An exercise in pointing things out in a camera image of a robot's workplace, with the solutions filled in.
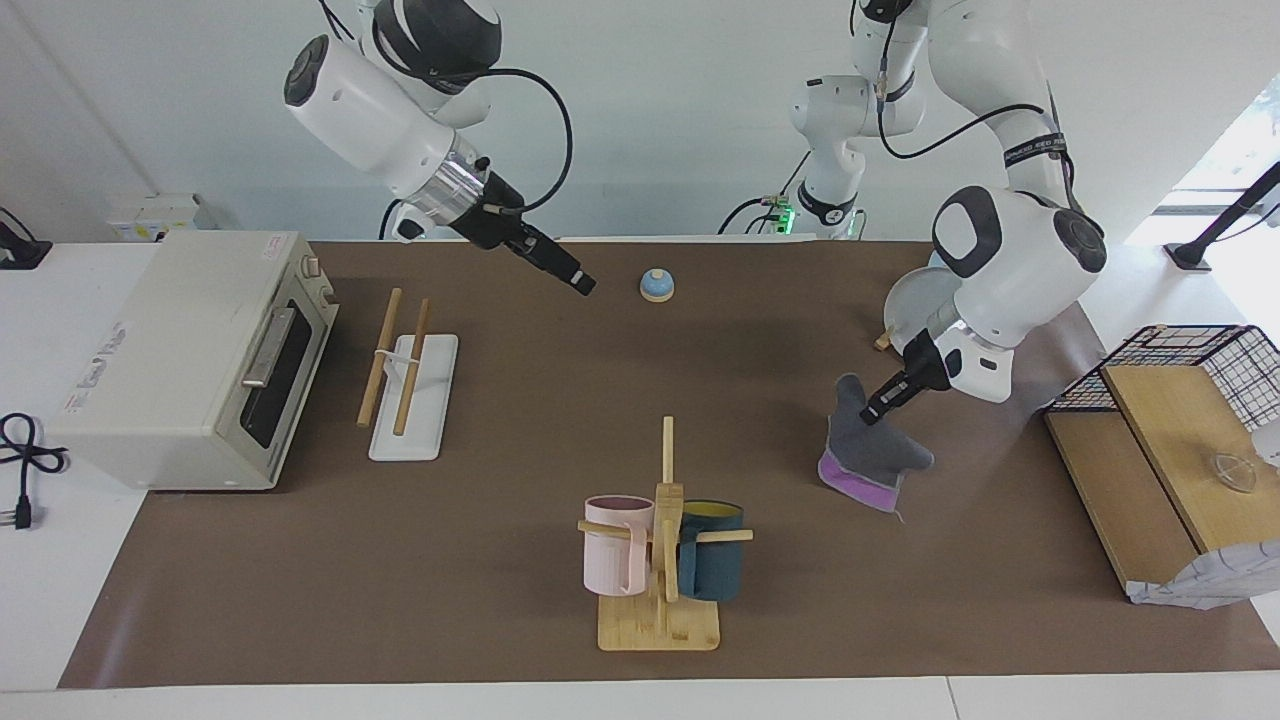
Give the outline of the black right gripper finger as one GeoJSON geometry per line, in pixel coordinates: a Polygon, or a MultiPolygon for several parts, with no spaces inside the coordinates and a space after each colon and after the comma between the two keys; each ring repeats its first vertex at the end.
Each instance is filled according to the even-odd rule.
{"type": "Polygon", "coordinates": [[[596,286],[596,281],[582,269],[580,260],[549,237],[535,238],[535,264],[575,291],[594,291],[596,286]]]}
{"type": "Polygon", "coordinates": [[[529,246],[522,250],[522,258],[582,296],[593,292],[593,278],[582,270],[581,263],[559,245],[529,246]]]}

